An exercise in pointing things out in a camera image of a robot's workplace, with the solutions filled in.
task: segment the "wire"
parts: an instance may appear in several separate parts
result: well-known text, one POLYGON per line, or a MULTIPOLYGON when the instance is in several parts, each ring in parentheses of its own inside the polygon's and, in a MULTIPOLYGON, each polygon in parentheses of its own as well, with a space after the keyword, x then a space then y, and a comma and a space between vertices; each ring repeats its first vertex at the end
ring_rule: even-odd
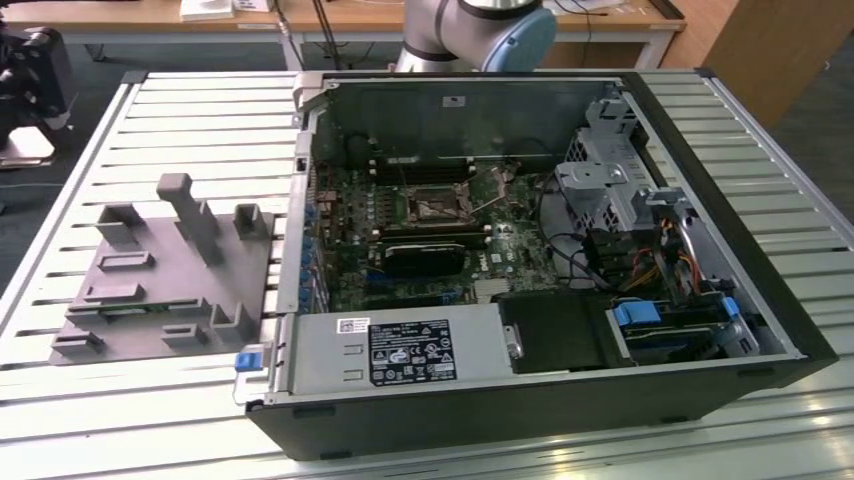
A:
POLYGON ((685 252, 679 251, 679 260, 685 261, 689 264, 689 270, 691 271, 691 282, 694 282, 694 291, 699 293, 699 268, 697 267, 697 262, 691 257, 689 257, 685 252))
POLYGON ((276 16, 279 17, 279 30, 282 30, 282 35, 284 35, 284 38, 288 39, 288 44, 291 45, 291 49, 294 50, 294 54, 296 55, 296 61, 299 62, 299 68, 304 71, 306 63, 303 62, 303 55, 299 48, 296 48, 296 44, 294 43, 294 37, 291 36, 291 23, 288 22, 288 19, 282 12, 282 6, 279 5, 280 1, 282 0, 274 0, 272 2, 276 9, 276 16))
POLYGON ((585 66, 587 65, 587 51, 590 50, 590 44, 593 43, 593 24, 590 23, 590 17, 607 17, 609 14, 590 13, 590 10, 587 10, 587 7, 585 7, 581 3, 578 3, 578 0, 570 0, 570 1, 575 4, 578 8, 581 8, 585 11, 585 13, 577 12, 566 8, 561 3, 561 0, 555 0, 555 4, 558 5, 558 8, 561 8, 561 10, 563 10, 566 13, 585 16, 585 20, 587 23, 587 41, 585 42, 585 47, 582 50, 582 68, 585 68, 585 66))
POLYGON ((323 6, 323 0, 312 0, 315 7, 315 14, 318 15, 318 22, 320 23, 320 29, 323 30, 323 37, 326 38, 327 47, 330 48, 332 63, 335 64, 335 70, 342 70, 342 56, 338 51, 338 44, 335 43, 335 34, 332 33, 332 25, 330 25, 330 18, 326 15, 326 7, 323 6))
POLYGON ((64 187, 64 183, 19 183, 17 185, 0 185, 0 188, 48 188, 48 187, 64 187))
POLYGON ((371 42, 371 45, 364 50, 364 54, 362 55, 362 58, 359 60, 356 60, 355 62, 350 62, 350 69, 351 70, 352 70, 352 67, 355 65, 359 65, 362 62, 364 62, 368 59, 368 57, 371 56, 371 52, 374 51, 374 47, 375 46, 376 46, 376 42, 371 42))
POLYGON ((653 278, 658 276, 659 272, 661 270, 658 269, 658 266, 654 266, 653 268, 650 268, 646 271, 646 273, 641 275, 635 280, 633 280, 633 282, 626 286, 626 291, 631 290, 635 287, 639 287, 641 285, 647 283, 650 280, 653 280, 653 278))
POLYGON ((546 178, 546 180, 543 181, 543 186, 542 186, 542 190, 539 193, 539 197, 536 199, 536 228, 539 230, 539 235, 543 238, 543 240, 546 241, 546 244, 551 247, 553 252, 561 257, 563 258, 567 262, 570 262, 570 265, 578 267, 578 269, 585 272, 587 274, 587 276, 590 277, 590 280, 593 280, 593 282, 597 284, 597 286, 605 290, 610 290, 610 291, 617 291, 619 292, 619 290, 617 288, 614 288, 614 286, 607 282, 607 280, 605 280, 598 274, 597 272, 594 272, 587 265, 585 265, 583 263, 581 263, 578 260, 575 260, 573 258, 571 255, 567 255, 558 247, 555 247, 554 242, 551 241, 551 239, 546 236, 546 231, 543 230, 543 219, 542 219, 542 210, 543 210, 543 197, 546 196, 546 185, 549 184, 549 182, 554 180, 558 180, 558 176, 557 174, 553 172, 551 175, 549 175, 549 177, 546 178))

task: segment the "white sticker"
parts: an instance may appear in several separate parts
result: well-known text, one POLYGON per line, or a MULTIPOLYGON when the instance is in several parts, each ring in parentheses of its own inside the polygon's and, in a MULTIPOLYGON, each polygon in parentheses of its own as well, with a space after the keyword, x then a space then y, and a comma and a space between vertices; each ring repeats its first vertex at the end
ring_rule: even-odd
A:
POLYGON ((370 324, 370 318, 339 318, 338 333, 366 333, 370 324))
POLYGON ((466 106, 466 97, 442 97, 444 108, 460 108, 466 106))

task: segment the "cable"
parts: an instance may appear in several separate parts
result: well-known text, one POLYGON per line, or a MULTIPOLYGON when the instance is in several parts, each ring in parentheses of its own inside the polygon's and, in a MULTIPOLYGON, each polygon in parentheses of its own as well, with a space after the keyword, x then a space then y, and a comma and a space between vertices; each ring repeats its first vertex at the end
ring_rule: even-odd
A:
POLYGON ((352 67, 355 65, 359 65, 362 62, 364 62, 368 59, 368 56, 371 55, 371 52, 374 51, 374 47, 376 46, 376 42, 371 42, 371 45, 368 46, 367 50, 364 51, 364 54, 362 55, 362 58, 359 60, 356 60, 355 62, 350 62, 350 70, 352 70, 352 67))
POLYGON ((593 43, 593 24, 590 23, 590 17, 607 17, 609 14, 590 13, 590 10, 587 10, 587 7, 585 7, 581 3, 578 3, 578 0, 570 0, 570 1, 575 4, 578 8, 581 8, 585 11, 585 13, 577 12, 566 8, 561 3, 561 0, 555 0, 555 4, 558 5, 558 8, 561 8, 561 10, 563 10, 566 13, 585 16, 585 20, 587 22, 587 42, 585 42, 585 48, 582 50, 582 68, 585 68, 585 66, 587 65, 587 51, 590 50, 590 44, 593 43))
POLYGON ((0 188, 37 188, 37 187, 64 187, 64 183, 19 183, 17 185, 0 185, 0 188))
POLYGON ((326 7, 323 6, 323 0, 312 0, 311 3, 315 7, 315 14, 318 15, 320 30, 323 31, 323 37, 326 39, 326 43, 330 48, 332 63, 335 64, 335 70, 342 70, 342 56, 340 56, 340 52, 338 51, 338 44, 335 43, 335 34, 332 33, 330 18, 326 15, 326 7))
POLYGON ((294 54, 296 55, 296 61, 299 62, 300 70, 306 70, 306 63, 303 62, 303 55, 296 48, 296 44, 294 43, 294 38, 291 37, 291 23, 282 12, 282 6, 279 5, 280 0, 274 0, 272 4, 276 9, 276 16, 279 17, 279 30, 282 30, 282 35, 288 39, 288 44, 291 45, 291 49, 294 50, 294 54))
POLYGON ((542 210, 543 210, 543 197, 546 197, 546 185, 549 184, 549 182, 551 180, 555 180, 555 181, 558 180, 558 176, 555 175, 554 172, 551 173, 551 175, 549 175, 549 177, 543 181, 542 190, 540 190, 540 193, 539 193, 539 197, 536 199, 536 210, 535 210, 535 212, 536 212, 536 228, 539 230, 539 235, 543 238, 543 240, 546 241, 546 244, 551 247, 553 252, 561 258, 563 258, 567 262, 570 262, 570 265, 578 267, 578 269, 587 274, 587 276, 590 277, 590 280, 593 280, 593 282, 597 284, 597 286, 599 288, 619 293, 619 290, 617 288, 614 288, 614 286, 597 274, 597 272, 594 272, 587 267, 587 265, 581 263, 570 255, 567 255, 558 247, 555 247, 554 242, 546 236, 546 231, 543 230, 542 210))

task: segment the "white table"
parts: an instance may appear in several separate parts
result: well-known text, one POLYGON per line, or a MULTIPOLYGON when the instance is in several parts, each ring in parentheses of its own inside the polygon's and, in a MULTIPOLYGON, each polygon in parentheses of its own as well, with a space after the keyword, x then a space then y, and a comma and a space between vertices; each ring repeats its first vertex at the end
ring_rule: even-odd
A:
POLYGON ((3 478, 702 480, 853 468, 851 226, 717 80, 689 71, 643 76, 839 363, 699 422, 306 464, 282 455, 234 403, 234 355, 49 366, 53 333, 100 241, 89 226, 100 204, 130 201, 143 216, 170 214, 155 195, 164 172, 194 176, 194 196, 215 213, 252 202, 276 214, 262 336, 275 328, 294 73, 151 74, 119 88, 0 300, 3 478))

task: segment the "motherboard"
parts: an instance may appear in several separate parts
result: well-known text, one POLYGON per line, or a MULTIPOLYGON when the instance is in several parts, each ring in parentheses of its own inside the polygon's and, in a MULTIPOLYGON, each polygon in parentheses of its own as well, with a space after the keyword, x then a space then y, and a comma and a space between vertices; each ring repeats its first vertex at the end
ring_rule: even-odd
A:
POLYGON ((419 161, 319 170, 332 311, 488 303, 558 284, 535 218, 540 175, 506 160, 419 161))

